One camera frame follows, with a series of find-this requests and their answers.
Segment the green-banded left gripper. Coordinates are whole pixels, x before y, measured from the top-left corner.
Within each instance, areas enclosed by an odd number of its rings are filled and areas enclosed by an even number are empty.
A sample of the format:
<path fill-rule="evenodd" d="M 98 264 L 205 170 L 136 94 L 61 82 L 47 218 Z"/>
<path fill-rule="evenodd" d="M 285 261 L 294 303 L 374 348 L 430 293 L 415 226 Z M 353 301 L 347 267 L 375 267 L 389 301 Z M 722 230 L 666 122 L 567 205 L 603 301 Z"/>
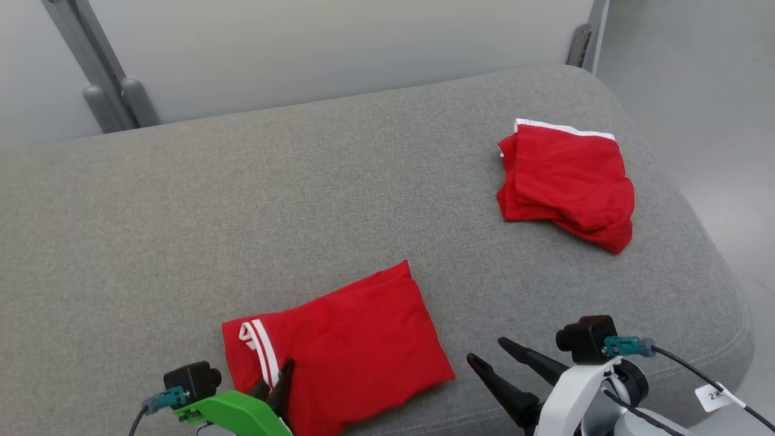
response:
<path fill-rule="evenodd" d="M 216 394 L 174 411 L 181 422 L 210 422 L 235 436 L 293 436 L 289 420 L 294 360 L 287 358 L 272 387 L 260 379 L 250 395 L 236 390 Z"/>

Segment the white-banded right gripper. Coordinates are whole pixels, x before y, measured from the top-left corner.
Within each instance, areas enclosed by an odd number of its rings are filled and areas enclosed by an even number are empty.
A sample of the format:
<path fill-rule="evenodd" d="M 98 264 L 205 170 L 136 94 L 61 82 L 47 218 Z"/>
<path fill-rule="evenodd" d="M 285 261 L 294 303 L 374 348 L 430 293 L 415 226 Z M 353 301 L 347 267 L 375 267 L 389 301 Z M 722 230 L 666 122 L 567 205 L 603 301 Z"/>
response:
<path fill-rule="evenodd" d="M 570 368 L 507 337 L 496 342 L 553 386 L 541 411 L 537 395 L 513 386 L 476 354 L 467 355 L 468 365 L 525 436 L 632 436 L 623 427 L 625 415 L 650 392 L 636 364 L 614 358 Z"/>

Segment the red white-sleeved basketball jersey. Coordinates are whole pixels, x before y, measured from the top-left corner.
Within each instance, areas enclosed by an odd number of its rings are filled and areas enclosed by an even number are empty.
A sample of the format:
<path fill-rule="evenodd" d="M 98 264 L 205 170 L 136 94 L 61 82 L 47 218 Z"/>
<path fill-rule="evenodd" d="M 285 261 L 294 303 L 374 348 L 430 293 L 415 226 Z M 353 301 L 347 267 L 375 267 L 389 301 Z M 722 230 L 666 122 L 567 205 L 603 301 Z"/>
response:
<path fill-rule="evenodd" d="M 294 362 L 296 436 L 340 436 L 456 375 L 407 260 L 296 308 L 222 323 L 234 387 L 277 386 Z"/>

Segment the red white basketball shorts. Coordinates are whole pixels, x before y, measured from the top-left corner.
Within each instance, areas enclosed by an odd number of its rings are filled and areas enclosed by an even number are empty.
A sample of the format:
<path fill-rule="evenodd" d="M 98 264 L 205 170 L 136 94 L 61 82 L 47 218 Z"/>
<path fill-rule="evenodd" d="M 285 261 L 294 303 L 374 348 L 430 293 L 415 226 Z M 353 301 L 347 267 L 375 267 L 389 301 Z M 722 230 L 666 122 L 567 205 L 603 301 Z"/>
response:
<path fill-rule="evenodd" d="M 505 221 L 548 221 L 612 254 L 625 250 L 636 191 L 612 134 L 517 118 L 498 147 Z"/>

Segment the grey fabric sofa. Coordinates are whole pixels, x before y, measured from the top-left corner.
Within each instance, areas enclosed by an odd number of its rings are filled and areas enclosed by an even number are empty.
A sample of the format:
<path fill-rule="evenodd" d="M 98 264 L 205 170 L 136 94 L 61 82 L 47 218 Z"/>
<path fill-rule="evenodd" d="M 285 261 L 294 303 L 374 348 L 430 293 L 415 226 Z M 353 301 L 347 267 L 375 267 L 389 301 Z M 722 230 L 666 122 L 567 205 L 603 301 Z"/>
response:
<path fill-rule="evenodd" d="M 636 188 L 613 255 L 506 223 L 496 144 L 517 117 L 609 132 Z M 408 260 L 456 373 L 351 436 L 519 434 L 466 356 L 550 386 L 496 344 L 569 362 L 609 314 L 728 388 L 753 362 L 731 268 L 612 92 L 550 65 L 0 149 L 0 436 L 127 436 L 163 373 L 224 371 L 223 321 Z"/>

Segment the light grey partition edge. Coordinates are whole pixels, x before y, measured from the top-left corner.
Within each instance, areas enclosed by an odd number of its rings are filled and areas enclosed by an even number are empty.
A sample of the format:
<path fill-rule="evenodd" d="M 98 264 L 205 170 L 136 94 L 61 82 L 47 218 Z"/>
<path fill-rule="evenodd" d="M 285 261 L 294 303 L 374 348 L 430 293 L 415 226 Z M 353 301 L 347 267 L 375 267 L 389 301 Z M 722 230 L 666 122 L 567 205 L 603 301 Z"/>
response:
<path fill-rule="evenodd" d="M 587 20 L 587 24 L 590 25 L 590 37 L 582 67 L 593 76 L 597 74 L 610 3 L 611 0 L 593 0 L 589 20 Z"/>

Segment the metal hinge bracket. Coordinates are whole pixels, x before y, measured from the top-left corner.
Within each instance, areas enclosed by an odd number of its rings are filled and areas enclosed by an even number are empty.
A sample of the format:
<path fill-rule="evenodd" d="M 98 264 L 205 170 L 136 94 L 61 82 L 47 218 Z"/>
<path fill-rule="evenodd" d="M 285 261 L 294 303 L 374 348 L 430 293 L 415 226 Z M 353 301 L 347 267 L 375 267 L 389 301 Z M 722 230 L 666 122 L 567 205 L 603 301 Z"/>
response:
<path fill-rule="evenodd" d="M 566 64 L 573 67 L 584 68 L 587 48 L 592 40 L 593 27 L 590 23 L 579 25 L 571 39 L 570 49 Z"/>

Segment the grey metal partition post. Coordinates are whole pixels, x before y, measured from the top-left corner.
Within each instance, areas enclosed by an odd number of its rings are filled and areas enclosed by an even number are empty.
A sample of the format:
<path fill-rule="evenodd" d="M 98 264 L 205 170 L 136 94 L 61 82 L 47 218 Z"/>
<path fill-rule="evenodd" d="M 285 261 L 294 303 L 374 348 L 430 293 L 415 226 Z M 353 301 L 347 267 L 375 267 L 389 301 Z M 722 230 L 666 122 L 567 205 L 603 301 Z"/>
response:
<path fill-rule="evenodd" d="M 81 94 L 102 132 L 159 126 L 143 82 L 124 71 L 89 1 L 41 2 L 89 81 Z"/>

